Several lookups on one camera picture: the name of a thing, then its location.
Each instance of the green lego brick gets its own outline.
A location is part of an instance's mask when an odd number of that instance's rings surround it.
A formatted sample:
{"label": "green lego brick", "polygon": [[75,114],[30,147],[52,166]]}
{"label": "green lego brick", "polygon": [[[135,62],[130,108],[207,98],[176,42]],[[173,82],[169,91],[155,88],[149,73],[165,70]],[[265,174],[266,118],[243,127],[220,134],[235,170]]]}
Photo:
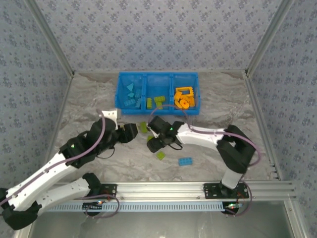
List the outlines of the green lego brick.
{"label": "green lego brick", "polygon": [[165,96],[159,96],[154,98],[154,102],[165,102]]}
{"label": "green lego brick", "polygon": [[156,102],[156,105],[157,105],[157,108],[160,110],[160,109],[163,109],[163,107],[160,107],[159,106],[162,106],[162,102]]}
{"label": "green lego brick", "polygon": [[149,135],[147,141],[151,140],[154,136]]}
{"label": "green lego brick", "polygon": [[152,109],[152,99],[147,98],[147,109]]}
{"label": "green lego brick", "polygon": [[158,157],[159,160],[162,160],[162,159],[164,159],[165,154],[164,154],[163,152],[159,151],[159,152],[157,153],[157,157]]}
{"label": "green lego brick", "polygon": [[141,122],[140,123],[140,130],[142,133],[147,133],[148,132],[148,129],[147,129],[147,123],[146,122]]}

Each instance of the marble surface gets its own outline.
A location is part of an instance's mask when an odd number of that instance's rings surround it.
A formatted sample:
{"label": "marble surface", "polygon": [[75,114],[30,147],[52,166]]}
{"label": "marble surface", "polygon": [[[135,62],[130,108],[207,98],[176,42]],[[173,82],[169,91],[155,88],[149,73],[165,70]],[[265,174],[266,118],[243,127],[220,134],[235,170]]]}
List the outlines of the marble surface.
{"label": "marble surface", "polygon": [[[229,124],[238,126],[262,152],[262,161],[249,168],[245,179],[272,179],[270,162],[266,157],[258,125],[244,80],[241,75],[221,72],[199,73],[202,106],[199,116],[191,117],[193,125],[208,128],[224,128]],[[60,131],[55,143],[55,151],[77,136],[90,129],[98,119],[96,108],[114,108],[114,94],[117,73],[80,73],[75,75]],[[170,122],[184,120],[184,117],[163,117]],[[121,116],[118,123],[147,121],[148,116]],[[117,144],[115,154],[109,159],[96,158],[64,178],[70,181],[86,172],[94,172],[101,181],[199,181],[220,180],[226,166],[217,151],[202,149],[195,145],[185,145],[183,150],[175,151],[169,147],[162,151],[166,157],[160,161],[147,146],[150,135],[139,132],[136,139],[128,144]],[[100,156],[107,157],[112,150]],[[191,156],[193,165],[180,167],[178,158]]]}

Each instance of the enclosure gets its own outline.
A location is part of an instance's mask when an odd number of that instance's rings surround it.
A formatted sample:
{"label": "enclosure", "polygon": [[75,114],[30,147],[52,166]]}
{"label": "enclosure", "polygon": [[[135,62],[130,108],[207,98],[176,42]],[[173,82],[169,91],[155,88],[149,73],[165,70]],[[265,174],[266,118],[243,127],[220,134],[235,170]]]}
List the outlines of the enclosure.
{"label": "enclosure", "polygon": [[[1,187],[24,181],[89,130],[99,118],[96,109],[121,107],[131,82],[142,91],[142,113],[122,110],[119,124],[148,121],[146,98],[173,103],[175,88],[190,84],[199,95],[190,123],[236,125],[262,157],[243,178],[253,194],[250,210],[226,219],[206,209],[202,189],[226,171],[219,153],[165,147],[159,160],[147,148],[150,133],[139,132],[116,144],[110,158],[95,158],[54,187],[90,172],[117,184],[123,204],[199,208],[133,208],[97,220],[61,205],[16,232],[1,220],[1,237],[317,236],[315,1],[2,0],[0,9]],[[126,72],[134,75],[129,83]],[[192,76],[185,79],[185,72]],[[185,121],[181,111],[165,115],[171,112],[159,113],[170,123]],[[179,166],[182,157],[193,164]]]}

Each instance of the blue storage bin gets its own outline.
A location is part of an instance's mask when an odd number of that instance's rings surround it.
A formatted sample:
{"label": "blue storage bin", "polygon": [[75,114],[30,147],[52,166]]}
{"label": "blue storage bin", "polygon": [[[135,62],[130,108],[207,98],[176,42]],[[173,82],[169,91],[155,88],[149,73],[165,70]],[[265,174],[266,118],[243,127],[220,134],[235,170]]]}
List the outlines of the blue storage bin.
{"label": "blue storage bin", "polygon": [[[141,90],[141,106],[139,108],[136,107],[136,104],[125,103],[131,100],[128,97],[131,91],[127,88],[131,83],[133,83],[132,93],[136,93],[137,89]],[[121,72],[118,77],[115,106],[121,109],[123,115],[150,114],[156,108],[154,97],[165,96],[165,102],[162,105],[174,105],[174,94],[178,87],[193,88],[195,107],[189,108],[186,113],[188,115],[199,115],[201,97],[197,73]],[[147,98],[152,100],[152,109],[147,109]],[[155,115],[182,116],[184,114],[174,107],[163,107],[163,109],[157,110]]]}

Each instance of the wall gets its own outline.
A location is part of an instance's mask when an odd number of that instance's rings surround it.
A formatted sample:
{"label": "wall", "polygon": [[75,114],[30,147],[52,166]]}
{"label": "wall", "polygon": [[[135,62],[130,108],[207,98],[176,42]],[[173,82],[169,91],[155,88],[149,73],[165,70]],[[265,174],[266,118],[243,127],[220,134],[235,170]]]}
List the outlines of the wall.
{"label": "wall", "polygon": [[280,0],[37,0],[75,71],[245,69]]}
{"label": "wall", "polygon": [[253,76],[285,179],[317,237],[317,2],[298,0]]}
{"label": "wall", "polygon": [[[23,0],[1,0],[0,187],[43,164],[68,82]],[[0,219],[0,237],[10,235]]]}

